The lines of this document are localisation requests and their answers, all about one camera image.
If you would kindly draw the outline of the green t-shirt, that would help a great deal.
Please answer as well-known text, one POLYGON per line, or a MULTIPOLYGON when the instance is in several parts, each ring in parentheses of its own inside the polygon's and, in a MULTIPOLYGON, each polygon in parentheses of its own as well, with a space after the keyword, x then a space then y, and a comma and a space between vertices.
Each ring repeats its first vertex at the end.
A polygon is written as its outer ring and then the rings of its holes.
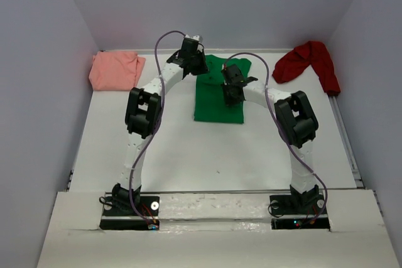
POLYGON ((233 97, 244 99, 242 88, 224 88, 224 76, 221 72, 224 63, 227 66, 236 65, 246 77, 251 69, 251 61, 246 58, 233 58, 227 61, 214 55, 205 57, 209 73, 199 75, 195 87, 195 111, 194 120, 197 122, 215 122, 229 124, 243 124, 243 101, 237 104, 227 105, 225 97, 230 92, 229 100, 233 97))

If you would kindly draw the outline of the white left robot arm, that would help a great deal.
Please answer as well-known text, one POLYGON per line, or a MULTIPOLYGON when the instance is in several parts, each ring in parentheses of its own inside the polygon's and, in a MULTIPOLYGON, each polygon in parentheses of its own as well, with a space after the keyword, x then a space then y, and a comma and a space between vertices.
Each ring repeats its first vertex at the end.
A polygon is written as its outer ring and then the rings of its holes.
POLYGON ((154 56, 158 74, 146 85, 129 92, 124 122, 128 132, 128 146, 119 181, 111 194, 99 201, 110 208, 117 208, 124 215, 136 215, 151 223, 150 215, 140 213, 142 169, 147 148, 161 126, 165 97, 169 90, 187 75, 209 72, 200 35, 183 35, 182 45, 165 62, 158 60, 158 43, 154 56))

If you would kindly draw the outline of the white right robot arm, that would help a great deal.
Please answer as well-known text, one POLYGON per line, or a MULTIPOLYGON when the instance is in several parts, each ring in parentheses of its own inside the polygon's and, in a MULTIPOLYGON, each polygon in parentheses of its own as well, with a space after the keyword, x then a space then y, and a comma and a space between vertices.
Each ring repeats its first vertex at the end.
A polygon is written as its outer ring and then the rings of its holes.
POLYGON ((224 66, 222 75, 225 105, 247 101, 267 108, 280 138, 289 148, 290 193, 270 198, 270 214, 275 218, 314 214, 312 208, 320 199, 318 180, 312 170, 312 146, 318 120, 306 93, 299 90, 291 94, 268 88, 255 77, 245 77, 237 65, 224 66))

